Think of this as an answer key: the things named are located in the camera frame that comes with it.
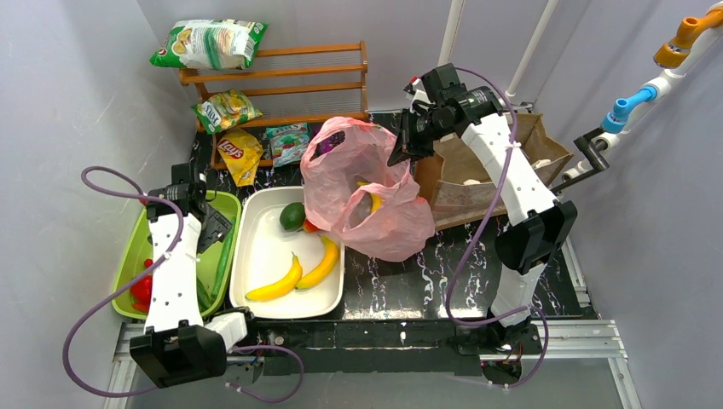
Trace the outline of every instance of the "marble tabletop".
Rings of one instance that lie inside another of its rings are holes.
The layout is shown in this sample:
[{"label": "marble tabletop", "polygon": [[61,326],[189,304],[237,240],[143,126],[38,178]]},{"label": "marble tabletop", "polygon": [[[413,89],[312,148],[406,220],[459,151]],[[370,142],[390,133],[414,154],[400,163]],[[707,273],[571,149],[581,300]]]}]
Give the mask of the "marble tabletop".
[{"label": "marble tabletop", "polygon": [[[372,119],[396,133],[397,117],[377,113]],[[320,124],[311,124],[316,132]],[[266,147],[264,128],[247,129]],[[226,170],[208,171],[211,138],[196,135],[190,161],[205,167],[209,189],[235,194],[243,203],[259,189],[303,185],[297,164],[276,169],[259,168],[253,186],[238,188]],[[459,259],[479,222],[448,228],[429,238],[426,247],[404,262],[385,262],[347,248],[344,260],[344,294],[329,314],[314,320],[436,320],[446,318],[443,298]],[[494,240],[508,226],[505,216],[494,217],[475,245],[452,296],[457,317],[483,316],[495,298],[501,261]],[[549,263],[535,289],[534,303],[550,317],[578,317],[583,310],[561,253]],[[228,299],[224,307],[230,307]]]}]

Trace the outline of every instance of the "green plastic basket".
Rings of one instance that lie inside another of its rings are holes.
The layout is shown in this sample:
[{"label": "green plastic basket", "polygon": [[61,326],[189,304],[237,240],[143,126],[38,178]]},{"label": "green plastic basket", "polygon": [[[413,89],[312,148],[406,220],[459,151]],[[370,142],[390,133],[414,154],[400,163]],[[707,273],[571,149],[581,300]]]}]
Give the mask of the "green plastic basket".
[{"label": "green plastic basket", "polygon": [[[213,194],[213,191],[209,191],[208,197],[212,198]],[[232,237],[230,237],[233,241],[231,242],[231,254],[228,255],[226,270],[223,272],[223,284],[221,286],[221,290],[218,292],[218,297],[216,297],[215,300],[212,300],[213,303],[211,306],[206,311],[201,312],[201,317],[204,318],[215,313],[218,308],[221,307],[221,303],[226,297],[228,277],[230,275],[231,265],[233,264],[232,261],[234,259],[234,250],[236,248],[236,238],[239,236],[239,223],[241,220],[241,203],[233,194],[217,192],[216,199],[213,200],[210,205],[213,206],[214,209],[220,211],[229,220],[231,220],[232,217],[235,217],[236,222],[234,224]],[[118,274],[115,278],[115,285],[113,286],[114,291],[140,274],[143,269],[145,269],[145,267],[143,267],[143,262],[147,258],[153,258],[153,247],[147,240],[149,234],[150,231],[148,230],[148,221],[146,220],[146,210],[143,209],[141,216],[138,217],[136,227],[133,229],[133,234],[130,236],[130,242],[125,247],[123,262],[121,263],[118,269]],[[198,274],[201,283],[203,283],[209,295],[211,294],[213,285],[216,283],[216,269],[221,258],[222,248],[222,242],[214,243],[208,248],[208,250],[199,255],[200,262],[196,264],[196,274]],[[126,291],[113,300],[113,308],[118,311],[118,314],[126,317],[138,320],[146,319],[146,314],[131,306],[133,302],[135,302],[135,300],[130,295],[130,292]]]}]

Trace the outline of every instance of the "green avocado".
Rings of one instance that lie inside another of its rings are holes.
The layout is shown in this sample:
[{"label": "green avocado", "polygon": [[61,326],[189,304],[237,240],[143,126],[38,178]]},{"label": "green avocado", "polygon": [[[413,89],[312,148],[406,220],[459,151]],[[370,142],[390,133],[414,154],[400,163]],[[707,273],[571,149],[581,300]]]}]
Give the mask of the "green avocado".
[{"label": "green avocado", "polygon": [[279,216],[279,222],[287,232],[298,231],[303,226],[304,220],[306,220],[306,212],[304,204],[301,202],[288,204]]}]

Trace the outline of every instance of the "yellow banana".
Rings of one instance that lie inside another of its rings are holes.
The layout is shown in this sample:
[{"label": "yellow banana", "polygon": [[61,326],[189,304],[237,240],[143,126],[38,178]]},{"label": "yellow banana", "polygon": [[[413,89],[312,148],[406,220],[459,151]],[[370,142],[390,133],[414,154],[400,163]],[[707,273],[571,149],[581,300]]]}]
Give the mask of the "yellow banana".
[{"label": "yellow banana", "polygon": [[[356,183],[357,186],[364,186],[364,185],[368,185],[368,184],[369,184],[368,181],[358,181]],[[370,193],[369,196],[372,197],[372,213],[374,213],[375,211],[379,210],[380,207],[382,207],[382,198],[380,198],[379,196],[377,196],[374,193]]]},{"label": "yellow banana", "polygon": [[249,291],[246,294],[246,298],[251,301],[269,301],[285,296],[291,292],[294,286],[301,280],[301,276],[304,274],[301,269],[301,264],[298,262],[298,257],[296,257],[293,253],[292,255],[292,267],[289,268],[289,272],[286,273],[283,279],[276,281],[274,284],[257,288],[254,291]]},{"label": "yellow banana", "polygon": [[330,240],[327,236],[321,236],[321,242],[324,243],[326,251],[324,253],[324,259],[321,260],[318,266],[311,270],[310,273],[306,274],[297,284],[298,290],[306,290],[314,285],[321,283],[329,273],[332,272],[334,266],[338,262],[338,246],[333,240]]}]

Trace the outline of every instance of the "blue pipe fitting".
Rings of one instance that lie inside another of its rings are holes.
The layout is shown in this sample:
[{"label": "blue pipe fitting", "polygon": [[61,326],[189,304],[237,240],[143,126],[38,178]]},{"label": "blue pipe fitting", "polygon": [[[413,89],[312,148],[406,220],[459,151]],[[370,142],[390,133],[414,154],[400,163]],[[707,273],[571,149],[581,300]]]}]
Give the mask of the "blue pipe fitting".
[{"label": "blue pipe fitting", "polygon": [[628,123],[628,117],[635,107],[643,102],[650,102],[657,97],[657,89],[651,85],[647,85],[640,89],[637,94],[630,98],[618,98],[612,111],[608,112],[600,125],[605,132],[610,134],[619,134]]}]

